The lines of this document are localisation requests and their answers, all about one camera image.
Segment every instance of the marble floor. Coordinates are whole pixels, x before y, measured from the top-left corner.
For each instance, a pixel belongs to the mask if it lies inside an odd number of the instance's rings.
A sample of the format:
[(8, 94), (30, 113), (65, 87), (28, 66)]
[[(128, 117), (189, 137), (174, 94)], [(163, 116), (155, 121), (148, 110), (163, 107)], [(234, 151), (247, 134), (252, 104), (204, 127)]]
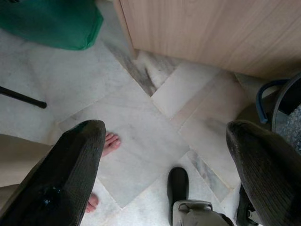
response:
[(52, 145), (77, 123), (99, 119), (120, 135), (121, 147), (101, 159), (93, 189), (100, 205), (83, 226), (169, 225), (166, 180), (174, 166), (188, 172), (190, 199), (235, 220), (240, 180), (225, 127), (265, 81), (143, 51), (133, 60), (112, 3), (97, 5), (104, 24), (84, 51), (0, 30), (0, 86), (48, 104), (0, 96), (0, 133)]

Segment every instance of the black shoe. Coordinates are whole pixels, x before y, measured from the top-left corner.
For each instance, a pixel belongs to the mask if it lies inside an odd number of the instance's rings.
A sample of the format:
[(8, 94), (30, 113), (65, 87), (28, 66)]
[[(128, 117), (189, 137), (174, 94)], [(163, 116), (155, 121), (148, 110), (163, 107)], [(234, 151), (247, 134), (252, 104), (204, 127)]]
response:
[(173, 225), (173, 206), (176, 201), (188, 199), (189, 182), (186, 170), (173, 168), (168, 175), (167, 196), (169, 200), (169, 223)]

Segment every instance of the beige pants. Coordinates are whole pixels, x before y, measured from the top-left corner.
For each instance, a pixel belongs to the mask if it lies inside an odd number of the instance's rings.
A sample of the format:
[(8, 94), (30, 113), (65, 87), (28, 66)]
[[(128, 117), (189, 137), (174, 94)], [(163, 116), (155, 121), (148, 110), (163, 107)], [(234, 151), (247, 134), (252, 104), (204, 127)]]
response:
[(0, 134), (0, 209), (51, 146)]
[(174, 204), (174, 226), (231, 226), (231, 220), (212, 211), (209, 202), (199, 200), (182, 200)]

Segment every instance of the wood grain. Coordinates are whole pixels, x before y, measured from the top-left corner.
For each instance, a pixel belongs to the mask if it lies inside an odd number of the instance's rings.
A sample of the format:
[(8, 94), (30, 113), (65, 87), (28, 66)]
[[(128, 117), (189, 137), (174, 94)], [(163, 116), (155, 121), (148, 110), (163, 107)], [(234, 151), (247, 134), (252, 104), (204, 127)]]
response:
[(120, 0), (134, 48), (271, 78), (301, 69), (299, 0)]
[(128, 47), (129, 47), (129, 51), (130, 51), (132, 57), (134, 59), (136, 59), (137, 56), (138, 56), (138, 51), (136, 49), (134, 49), (132, 39), (131, 39), (131, 35), (128, 31), (127, 22), (124, 18), (124, 13), (123, 13), (123, 9), (122, 9), (120, 0), (114, 0), (113, 4), (114, 4), (115, 11), (117, 13), (118, 19), (120, 21), (123, 33), (125, 34), (125, 37), (127, 39), (127, 44), (128, 44)]

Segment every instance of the black chair leg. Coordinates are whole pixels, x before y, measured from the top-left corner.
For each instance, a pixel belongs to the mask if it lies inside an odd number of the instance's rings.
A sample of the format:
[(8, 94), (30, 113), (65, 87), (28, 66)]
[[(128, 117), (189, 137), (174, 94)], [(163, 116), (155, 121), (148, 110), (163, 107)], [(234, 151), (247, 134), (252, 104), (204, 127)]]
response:
[(47, 107), (47, 104), (45, 102), (33, 99), (31, 97), (28, 97), (28, 96), (25, 96), (23, 94), (14, 92), (12, 90), (6, 89), (6, 88), (1, 87), (1, 86), (0, 86), (0, 94), (6, 95), (8, 97), (12, 97), (12, 98), (17, 99), (17, 100), (27, 102), (31, 105), (35, 105), (35, 106), (38, 106), (40, 108), (46, 108)]

